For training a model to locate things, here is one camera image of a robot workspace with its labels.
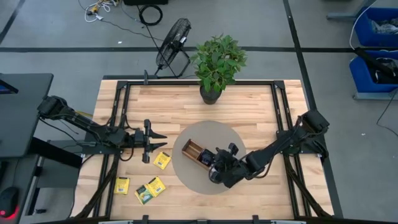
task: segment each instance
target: gray floor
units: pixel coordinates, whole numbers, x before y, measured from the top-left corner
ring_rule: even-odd
[[[86,6],[93,1],[81,0]],[[327,12],[352,11],[360,0],[290,0],[302,47],[348,47],[351,22],[325,19]],[[12,14],[16,1],[5,0],[0,7],[0,30]],[[378,7],[398,7],[393,0],[379,0]],[[230,34],[242,46],[293,47],[282,1],[275,0],[170,0],[163,21],[151,31],[164,38],[172,24],[186,17],[193,29],[186,46],[195,46],[211,35]],[[134,7],[125,7],[136,15]],[[153,47],[150,39],[119,30],[109,24],[84,21],[77,0],[26,0],[0,47]],[[120,8],[103,13],[107,21],[143,32],[139,24],[126,17]],[[98,53],[0,53],[2,73],[52,73],[51,95],[64,97],[76,110],[92,113],[103,75],[142,75],[153,73],[155,52]],[[301,79],[295,53],[248,52],[248,66],[237,78]],[[398,139],[376,126],[386,101],[354,101],[356,91],[348,68],[353,54],[304,54],[318,109],[331,123],[326,134],[336,187],[345,218],[398,221]],[[176,58],[178,70],[184,59]],[[185,76],[192,75],[189,67]],[[398,131],[393,102],[381,123]],[[65,127],[57,122],[52,124]],[[73,134],[83,139],[84,133]],[[42,124],[41,139],[67,139]],[[40,207],[47,214],[23,219],[24,223],[65,218],[72,205],[71,189],[47,189],[40,194]]]

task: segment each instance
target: electric fan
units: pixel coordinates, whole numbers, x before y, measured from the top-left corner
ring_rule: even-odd
[[[190,29],[191,23],[188,19],[184,18],[179,19],[170,29],[156,57],[156,78],[178,78],[181,77],[185,69],[187,69],[191,61],[189,60],[189,56],[187,55],[187,53],[183,50],[183,46],[184,43],[187,41],[187,35]],[[180,74],[177,76],[158,77],[157,73],[159,72],[159,70],[167,68],[179,52],[182,52],[188,59],[187,64],[180,72]]]

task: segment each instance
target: black desk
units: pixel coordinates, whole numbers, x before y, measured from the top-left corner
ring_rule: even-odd
[[[18,223],[21,218],[39,160],[38,155],[26,154],[39,120],[37,107],[47,96],[52,78],[52,74],[0,74],[0,79],[19,90],[18,94],[0,95],[0,156],[8,161],[0,192],[13,181],[19,189],[18,212],[0,223]]]

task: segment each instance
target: wooden table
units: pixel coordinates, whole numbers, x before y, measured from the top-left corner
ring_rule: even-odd
[[[105,123],[110,117],[116,84],[117,80],[101,82],[94,113],[94,120],[99,124]],[[285,80],[285,85],[295,122],[298,115],[307,111],[303,89],[300,80]],[[280,93],[278,94],[283,109]],[[133,86],[127,116],[132,127],[143,128],[143,120],[150,119],[152,129],[168,137],[159,139],[168,144],[158,151],[170,154],[181,131],[198,121],[215,120],[230,125],[242,138],[247,147],[246,152],[262,149],[275,141],[277,131],[271,89],[261,85],[228,86],[215,105],[204,104],[197,85]],[[282,118],[287,129],[285,117]],[[123,158],[127,158],[130,153],[126,149]],[[155,151],[150,155],[150,164],[144,164],[141,162],[142,149],[135,149],[130,161],[119,163],[118,176],[130,178],[130,186],[128,195],[114,196],[111,219],[140,220],[143,215],[149,215],[151,220],[250,220],[252,215],[259,215],[260,219],[293,218],[283,157],[280,155],[275,157],[266,178],[242,180],[219,195],[201,195],[181,183],[172,163],[165,170],[153,165],[158,153]],[[77,214],[95,192],[102,158],[101,155],[94,156],[81,168],[72,215]],[[302,154],[300,158],[309,191],[325,211],[333,213],[320,159],[315,154]],[[134,191],[155,176],[164,182],[166,190],[149,203],[141,205]],[[104,212],[107,193],[105,190],[100,214]],[[296,194],[300,214],[304,215],[298,189]]]

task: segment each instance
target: blue bin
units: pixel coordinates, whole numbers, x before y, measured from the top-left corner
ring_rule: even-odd
[[[363,46],[398,47],[398,34],[377,34],[372,29],[371,20],[385,21],[398,18],[398,9],[370,8],[355,25],[355,32]]]
[[[366,51],[370,56],[374,58],[392,58],[398,60],[398,52],[387,52],[387,51]],[[392,90],[398,88],[398,84],[376,84],[373,82],[371,74],[369,72],[366,62],[356,57],[349,64],[349,69],[353,74],[354,82],[358,93],[389,93]]]

